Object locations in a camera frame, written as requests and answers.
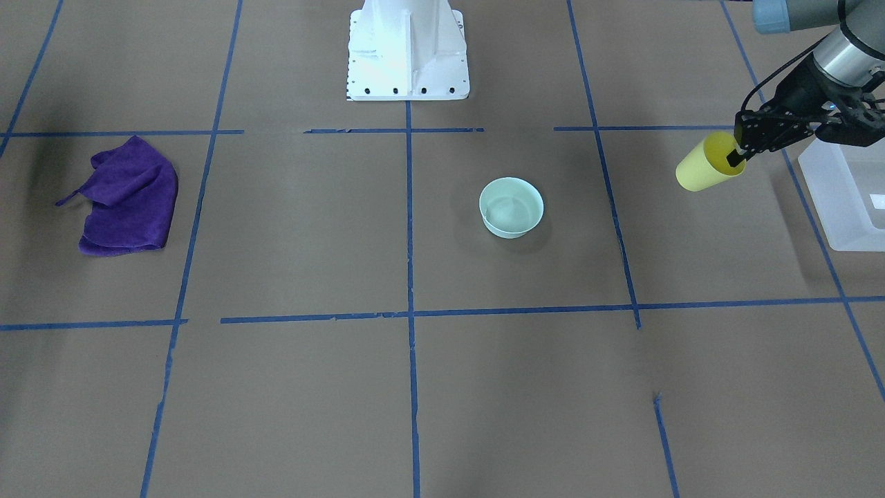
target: yellow cup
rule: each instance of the yellow cup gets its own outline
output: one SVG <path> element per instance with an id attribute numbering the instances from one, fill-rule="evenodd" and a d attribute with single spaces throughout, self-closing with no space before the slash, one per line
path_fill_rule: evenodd
<path id="1" fill-rule="evenodd" d="M 687 191 L 702 191 L 743 173 L 747 161 L 736 167 L 728 154 L 737 151 L 737 140 L 730 133 L 714 131 L 697 145 L 676 167 L 676 180 Z"/>

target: white mounting plate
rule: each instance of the white mounting plate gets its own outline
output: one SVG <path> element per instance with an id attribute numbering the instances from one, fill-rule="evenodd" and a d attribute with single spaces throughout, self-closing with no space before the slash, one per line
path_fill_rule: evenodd
<path id="1" fill-rule="evenodd" d="M 452 14 L 463 37 L 464 15 L 455 10 L 452 10 Z M 362 10 L 350 15 L 351 40 L 361 15 Z M 413 71 L 411 81 L 405 67 L 395 70 L 384 62 L 377 55 L 350 51 L 347 65 L 348 100 L 461 100 L 470 94 L 466 53 L 435 54 L 427 64 Z"/>

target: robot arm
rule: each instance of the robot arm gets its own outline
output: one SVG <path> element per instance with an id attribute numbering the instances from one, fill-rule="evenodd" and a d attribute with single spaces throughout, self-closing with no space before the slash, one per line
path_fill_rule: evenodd
<path id="1" fill-rule="evenodd" d="M 885 137 L 885 102 L 872 94 L 885 82 L 885 0 L 756 0 L 754 19 L 769 33 L 839 26 L 785 66 L 804 57 L 758 111 L 746 108 L 752 94 L 785 67 L 747 96 L 735 116 L 735 138 L 743 152 L 729 162 L 811 135 L 865 147 Z"/>

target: black cable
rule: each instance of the black cable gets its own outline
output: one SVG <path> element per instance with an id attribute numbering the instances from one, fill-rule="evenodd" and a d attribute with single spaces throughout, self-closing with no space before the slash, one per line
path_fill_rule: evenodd
<path id="1" fill-rule="evenodd" d="M 784 64 L 783 66 L 779 67 L 776 71 L 774 71 L 773 73 L 769 74 L 767 78 L 765 78 L 764 80 L 762 80 L 762 82 L 761 82 L 760 84 L 756 85 L 756 88 L 752 89 L 752 90 L 750 91 L 750 93 L 747 94 L 747 97 L 743 100 L 743 104 L 741 104 L 741 112 L 747 110 L 747 104 L 750 103 L 750 99 L 753 98 L 753 94 L 755 94 L 755 93 L 758 92 L 760 89 L 762 89 L 762 87 L 766 86 L 766 84 L 767 84 L 769 81 L 773 80 L 775 76 L 777 76 L 777 75 L 780 74 L 780 73 L 783 73 L 783 70 L 784 70 L 784 69 L 786 69 L 786 68 L 788 68 L 788 67 L 794 65 L 794 64 L 796 63 L 796 61 L 798 61 L 799 59 L 801 59 L 801 58 L 805 57 L 806 55 L 808 55 L 809 53 L 811 53 L 811 51 L 813 51 L 818 45 L 820 45 L 820 42 L 823 42 L 823 41 L 824 41 L 824 38 L 819 39 L 819 40 L 818 40 L 817 42 L 815 42 L 812 46 L 810 46 L 810 47 L 808 47 L 807 49 L 805 49 L 804 51 L 802 51 L 802 53 L 800 53 L 799 55 L 797 55 L 797 56 L 795 56 L 794 58 L 790 59 L 789 62 L 787 62 L 787 64 Z"/>

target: purple cloth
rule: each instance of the purple cloth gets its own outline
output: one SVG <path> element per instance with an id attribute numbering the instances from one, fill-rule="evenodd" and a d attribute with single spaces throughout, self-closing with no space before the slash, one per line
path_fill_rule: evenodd
<path id="1" fill-rule="evenodd" d="M 92 156 L 92 176 L 77 193 L 92 200 L 80 251 L 118 256 L 165 246 L 178 195 L 178 176 L 162 154 L 133 136 L 116 149 Z"/>

